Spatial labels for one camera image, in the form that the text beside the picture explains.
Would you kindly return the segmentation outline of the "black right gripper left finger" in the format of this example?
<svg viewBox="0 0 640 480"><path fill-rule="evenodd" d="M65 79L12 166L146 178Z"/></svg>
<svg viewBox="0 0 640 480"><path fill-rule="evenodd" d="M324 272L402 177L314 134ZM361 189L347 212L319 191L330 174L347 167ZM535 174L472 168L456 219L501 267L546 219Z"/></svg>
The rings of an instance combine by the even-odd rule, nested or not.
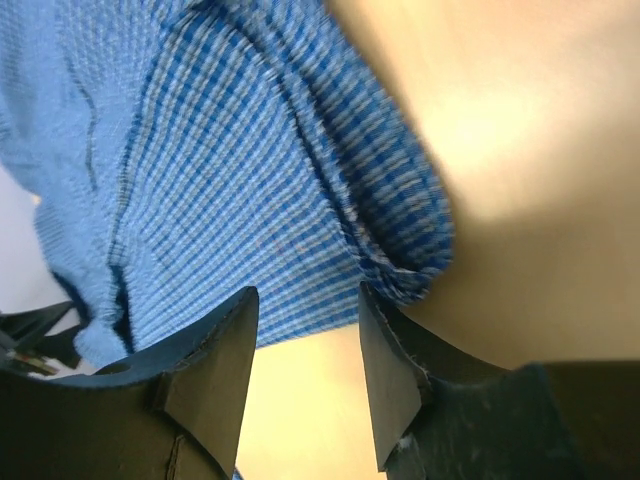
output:
<svg viewBox="0 0 640 480"><path fill-rule="evenodd" d="M259 296L91 375L1 373L5 479L230 479L256 348Z"/></svg>

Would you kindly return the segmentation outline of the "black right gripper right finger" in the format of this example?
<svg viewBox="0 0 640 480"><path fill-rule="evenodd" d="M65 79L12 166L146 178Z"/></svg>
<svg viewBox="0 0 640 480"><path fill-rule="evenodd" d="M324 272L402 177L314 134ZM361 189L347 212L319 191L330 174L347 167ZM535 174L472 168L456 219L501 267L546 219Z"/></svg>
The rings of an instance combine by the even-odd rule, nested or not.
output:
<svg viewBox="0 0 640 480"><path fill-rule="evenodd" d="M378 469L390 479L635 479L639 364L473 357L359 291Z"/></svg>

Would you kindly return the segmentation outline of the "blue checked long sleeve shirt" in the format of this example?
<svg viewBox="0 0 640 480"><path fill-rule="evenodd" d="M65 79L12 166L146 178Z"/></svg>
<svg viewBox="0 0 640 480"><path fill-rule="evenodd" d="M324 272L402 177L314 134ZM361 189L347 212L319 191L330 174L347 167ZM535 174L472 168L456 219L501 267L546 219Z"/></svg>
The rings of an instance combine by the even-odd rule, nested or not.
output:
<svg viewBox="0 0 640 480"><path fill-rule="evenodd" d="M447 197L321 1L5 1L1 161L95 366L245 286L267 346L422 299Z"/></svg>

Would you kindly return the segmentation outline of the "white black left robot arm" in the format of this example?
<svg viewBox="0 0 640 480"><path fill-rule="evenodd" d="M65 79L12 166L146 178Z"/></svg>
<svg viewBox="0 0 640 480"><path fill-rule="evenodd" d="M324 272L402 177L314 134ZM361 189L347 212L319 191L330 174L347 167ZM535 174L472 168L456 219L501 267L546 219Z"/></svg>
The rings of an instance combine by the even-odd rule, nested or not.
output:
<svg viewBox="0 0 640 480"><path fill-rule="evenodd" d="M74 347L74 338L80 325L47 335L73 308L72 302L65 301L30 311L2 313L1 370L56 375L58 370L47 360L56 360L70 369L77 368L81 357Z"/></svg>

